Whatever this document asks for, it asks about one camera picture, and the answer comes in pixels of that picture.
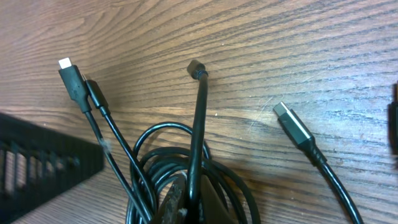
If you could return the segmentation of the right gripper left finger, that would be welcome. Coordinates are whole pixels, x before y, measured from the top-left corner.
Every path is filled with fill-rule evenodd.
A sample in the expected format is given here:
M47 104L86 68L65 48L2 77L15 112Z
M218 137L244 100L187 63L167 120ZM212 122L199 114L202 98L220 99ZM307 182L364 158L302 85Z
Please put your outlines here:
M183 224L187 216L185 191L187 178L177 174L151 224Z

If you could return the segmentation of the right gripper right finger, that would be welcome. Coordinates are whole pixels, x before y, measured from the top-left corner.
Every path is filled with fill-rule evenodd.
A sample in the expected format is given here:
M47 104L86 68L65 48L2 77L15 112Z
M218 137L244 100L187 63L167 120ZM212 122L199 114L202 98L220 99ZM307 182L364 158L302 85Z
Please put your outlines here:
M238 224L224 207L209 178L201 176L201 205L205 224Z

